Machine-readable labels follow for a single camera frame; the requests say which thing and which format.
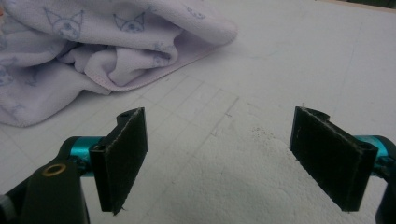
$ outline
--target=white table surface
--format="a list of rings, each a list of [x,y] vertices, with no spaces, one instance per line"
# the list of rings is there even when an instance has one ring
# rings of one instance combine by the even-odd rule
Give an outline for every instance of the white table surface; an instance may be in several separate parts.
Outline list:
[[[344,213],[289,151],[294,107],[351,134],[396,142],[396,13],[314,0],[207,0],[239,27],[229,46],[137,91],[82,93],[29,128],[0,124],[0,193],[57,154],[69,136],[107,135],[146,108],[149,152],[124,208],[92,223],[375,223],[386,183],[371,177]]]

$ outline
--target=white surface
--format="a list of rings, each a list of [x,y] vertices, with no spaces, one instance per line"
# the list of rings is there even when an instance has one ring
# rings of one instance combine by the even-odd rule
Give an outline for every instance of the white surface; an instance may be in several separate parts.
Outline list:
[[[149,152],[116,217],[82,179],[92,223],[375,223],[385,182],[343,213],[289,152],[294,107],[396,142],[396,14],[313,0],[211,1],[239,26],[230,46],[145,88],[82,94],[31,128],[0,126],[0,193],[73,135],[107,135],[147,110]]]

